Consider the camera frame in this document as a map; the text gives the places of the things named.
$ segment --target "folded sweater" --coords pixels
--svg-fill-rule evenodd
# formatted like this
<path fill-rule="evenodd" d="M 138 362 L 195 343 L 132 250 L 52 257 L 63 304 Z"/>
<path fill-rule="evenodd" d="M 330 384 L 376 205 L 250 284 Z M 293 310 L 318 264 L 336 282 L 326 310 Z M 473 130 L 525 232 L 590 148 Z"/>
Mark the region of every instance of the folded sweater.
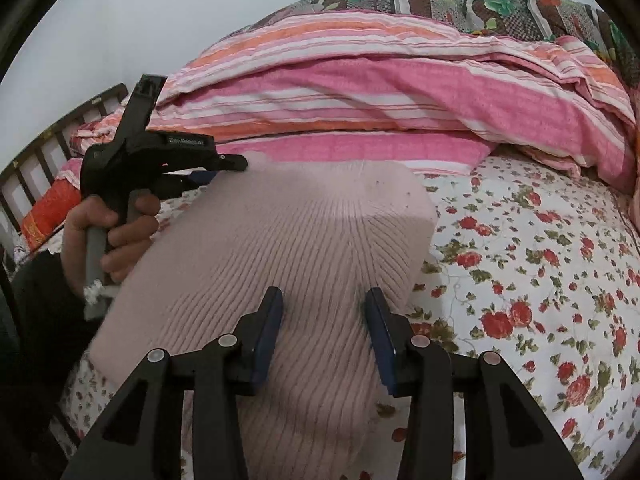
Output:
<path fill-rule="evenodd" d="M 268 380 L 257 397 L 238 398 L 250 478 L 337 478 L 362 445 L 380 383 L 364 295 L 380 286 L 392 310 L 408 311 L 436 211 L 394 162 L 248 158 L 145 254 L 90 357 L 121 384 L 153 348 L 180 354 L 231 332 L 278 286 L 284 315 Z M 187 396 L 187 448 L 190 413 Z"/>

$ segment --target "patterned blanket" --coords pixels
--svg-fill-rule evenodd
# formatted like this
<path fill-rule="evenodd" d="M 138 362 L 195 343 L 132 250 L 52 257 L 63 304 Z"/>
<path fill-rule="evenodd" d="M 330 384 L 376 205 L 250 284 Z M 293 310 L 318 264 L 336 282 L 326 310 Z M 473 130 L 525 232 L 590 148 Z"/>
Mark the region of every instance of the patterned blanket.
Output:
<path fill-rule="evenodd" d="M 412 0 L 395 1 L 396 9 L 403 2 L 410 9 Z M 597 166 L 607 183 L 633 191 L 635 113 L 623 84 L 585 43 L 473 36 L 410 14 L 335 12 L 333 4 L 309 14 L 316 5 L 231 35 L 171 75 L 150 128 L 218 141 L 341 130 L 472 132 L 479 148 L 481 139 L 523 146 L 574 174 Z M 121 114 L 79 137 L 109 140 Z M 472 151 L 470 160 L 459 156 L 453 145 L 440 153 L 467 167 L 478 162 Z"/>

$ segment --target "wooden bed headboard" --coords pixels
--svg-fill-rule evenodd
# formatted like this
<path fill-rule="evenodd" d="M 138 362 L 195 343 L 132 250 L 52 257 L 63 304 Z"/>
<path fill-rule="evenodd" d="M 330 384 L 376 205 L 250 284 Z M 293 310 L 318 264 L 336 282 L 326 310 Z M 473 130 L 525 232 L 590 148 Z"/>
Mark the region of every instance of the wooden bed headboard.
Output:
<path fill-rule="evenodd" d="M 69 160 L 72 157 L 67 140 L 69 132 L 75 131 L 82 124 L 87 123 L 88 120 L 85 117 L 87 115 L 93 115 L 95 119 L 98 119 L 97 113 L 100 114 L 100 117 L 107 116 L 110 113 L 107 110 L 107 101 L 112 102 L 113 100 L 117 100 L 119 104 L 128 93 L 129 91 L 127 91 L 124 83 L 120 83 L 79 105 L 33 139 L 29 145 L 4 168 L 2 173 L 0 173 L 0 210 L 8 220 L 10 228 L 12 227 L 16 232 L 20 232 L 20 221 L 24 215 L 18 210 L 15 203 L 12 206 L 11 202 L 14 202 L 14 200 L 12 197 L 7 196 L 7 185 L 14 183 L 14 189 L 17 188 L 18 193 L 24 194 L 32 206 L 42 194 L 41 189 L 33 189 L 33 178 L 25 177 L 26 172 L 23 171 L 25 164 L 31 166 L 30 171 L 33 171 L 34 168 L 40 170 L 46 177 L 49 186 L 51 186 L 58 173 L 59 167 L 50 153 L 47 156 L 47 148 L 49 152 L 51 152 L 52 148 L 62 150 L 65 159 Z"/>

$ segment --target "metal rivet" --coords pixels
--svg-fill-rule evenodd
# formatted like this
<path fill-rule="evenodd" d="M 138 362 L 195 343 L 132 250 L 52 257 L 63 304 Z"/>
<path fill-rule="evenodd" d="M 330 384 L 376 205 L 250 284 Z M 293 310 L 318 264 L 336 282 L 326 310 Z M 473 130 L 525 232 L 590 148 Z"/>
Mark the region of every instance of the metal rivet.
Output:
<path fill-rule="evenodd" d="M 500 356 L 496 352 L 487 352 L 484 354 L 484 361 L 490 365 L 499 365 L 500 364 Z"/>
<path fill-rule="evenodd" d="M 425 335 L 414 335 L 411 338 L 411 344 L 416 348 L 427 348 L 430 343 L 431 340 Z"/>
<path fill-rule="evenodd" d="M 162 359 L 164 359 L 164 350 L 156 348 L 155 350 L 152 350 L 151 352 L 149 352 L 146 355 L 146 358 L 152 363 L 157 363 L 158 361 L 162 361 Z"/>
<path fill-rule="evenodd" d="M 227 348 L 229 346 L 233 346 L 237 342 L 238 342 L 238 338 L 236 336 L 234 336 L 233 334 L 221 335 L 220 339 L 218 339 L 218 344 L 220 346 L 225 347 L 225 348 Z"/>

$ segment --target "person's hand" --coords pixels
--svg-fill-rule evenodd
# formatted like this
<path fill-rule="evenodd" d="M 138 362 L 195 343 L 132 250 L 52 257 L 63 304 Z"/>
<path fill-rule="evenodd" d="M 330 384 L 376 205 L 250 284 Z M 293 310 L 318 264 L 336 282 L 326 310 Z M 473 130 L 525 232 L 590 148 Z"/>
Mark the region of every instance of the person's hand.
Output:
<path fill-rule="evenodd" d="M 62 238 L 62 270 L 76 296 L 83 296 L 87 228 L 96 226 L 110 229 L 107 240 L 114 249 L 102 257 L 100 266 L 116 283 L 127 277 L 151 247 L 150 236 L 158 230 L 156 214 L 160 211 L 160 201 L 154 195 L 146 194 L 136 200 L 136 209 L 142 213 L 141 217 L 130 224 L 113 228 L 118 222 L 117 213 L 109 209 L 100 197 L 93 195 L 66 216 Z"/>

